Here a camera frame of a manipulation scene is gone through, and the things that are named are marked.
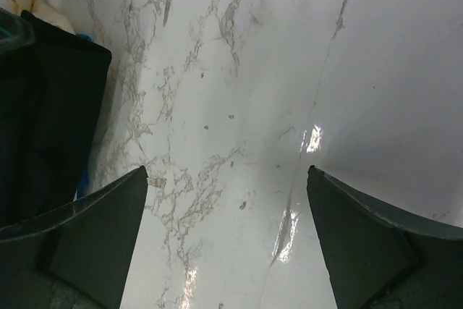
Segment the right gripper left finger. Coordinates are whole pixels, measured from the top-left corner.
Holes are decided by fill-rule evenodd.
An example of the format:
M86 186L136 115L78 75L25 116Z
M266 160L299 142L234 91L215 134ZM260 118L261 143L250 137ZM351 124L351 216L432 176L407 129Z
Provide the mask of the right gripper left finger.
M118 308L148 191L140 166L98 192L1 228L1 307L50 308L65 290Z

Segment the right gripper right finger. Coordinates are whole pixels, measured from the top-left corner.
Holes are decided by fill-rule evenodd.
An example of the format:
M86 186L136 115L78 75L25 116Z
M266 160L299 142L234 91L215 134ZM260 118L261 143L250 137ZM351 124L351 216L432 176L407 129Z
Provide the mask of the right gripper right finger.
M338 308L462 307L462 228L366 195L315 166L307 196Z

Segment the black t shirt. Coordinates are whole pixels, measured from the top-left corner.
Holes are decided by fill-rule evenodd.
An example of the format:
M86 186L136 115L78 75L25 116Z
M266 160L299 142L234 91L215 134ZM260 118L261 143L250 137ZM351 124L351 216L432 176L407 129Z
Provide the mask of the black t shirt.
M1 11L1 225L71 202L85 173L111 52Z

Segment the beige t shirt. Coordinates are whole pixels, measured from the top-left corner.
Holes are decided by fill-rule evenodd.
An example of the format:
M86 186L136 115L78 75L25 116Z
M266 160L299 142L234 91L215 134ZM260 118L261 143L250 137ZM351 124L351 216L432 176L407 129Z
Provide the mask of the beige t shirt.
M56 8L45 0L10 0L17 15L23 11L30 12L35 17L68 33L75 34L71 22Z

